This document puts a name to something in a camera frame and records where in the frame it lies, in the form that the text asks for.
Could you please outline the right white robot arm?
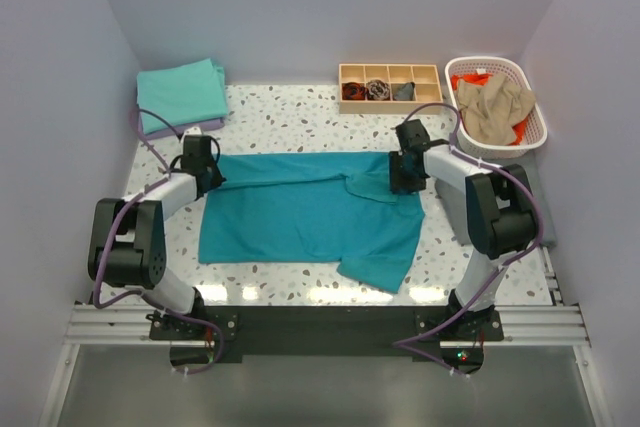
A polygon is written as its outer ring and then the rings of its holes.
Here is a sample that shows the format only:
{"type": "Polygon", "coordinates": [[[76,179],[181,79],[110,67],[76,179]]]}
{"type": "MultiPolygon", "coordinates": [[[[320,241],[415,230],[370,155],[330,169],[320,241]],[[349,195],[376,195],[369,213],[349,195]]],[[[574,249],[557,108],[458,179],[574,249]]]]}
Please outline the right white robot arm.
{"type": "Polygon", "coordinates": [[[389,154],[393,193],[419,192],[427,179],[434,178],[464,195],[473,251],[462,280],[449,296],[445,326],[452,337],[469,339],[481,327],[480,315],[494,308],[507,267],[540,242],[540,209],[524,168],[502,168],[445,140],[433,140],[417,119],[402,122],[395,133],[399,149],[389,154]]]}

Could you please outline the teal t shirt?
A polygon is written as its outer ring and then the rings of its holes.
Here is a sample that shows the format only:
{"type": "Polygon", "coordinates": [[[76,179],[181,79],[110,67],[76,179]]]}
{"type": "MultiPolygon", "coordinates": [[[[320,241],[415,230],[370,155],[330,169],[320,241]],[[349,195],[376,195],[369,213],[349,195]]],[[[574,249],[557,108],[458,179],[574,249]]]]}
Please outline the teal t shirt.
{"type": "Polygon", "coordinates": [[[395,294],[424,219],[416,194],[390,188],[383,152],[228,155],[206,196],[198,260],[337,263],[338,274],[395,294]]]}

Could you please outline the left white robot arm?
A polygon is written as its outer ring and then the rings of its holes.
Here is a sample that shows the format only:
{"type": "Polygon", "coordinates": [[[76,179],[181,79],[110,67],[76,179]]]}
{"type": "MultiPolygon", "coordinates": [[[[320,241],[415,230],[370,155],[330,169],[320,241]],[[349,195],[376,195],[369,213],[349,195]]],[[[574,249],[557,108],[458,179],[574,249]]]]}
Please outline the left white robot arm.
{"type": "Polygon", "coordinates": [[[219,143],[209,135],[185,134],[182,153],[157,182],[127,198],[104,198],[95,207],[88,255],[92,302],[105,309],[129,296],[172,315],[185,339],[207,327],[197,288],[168,266],[165,222],[180,209],[223,185],[219,143]]]}

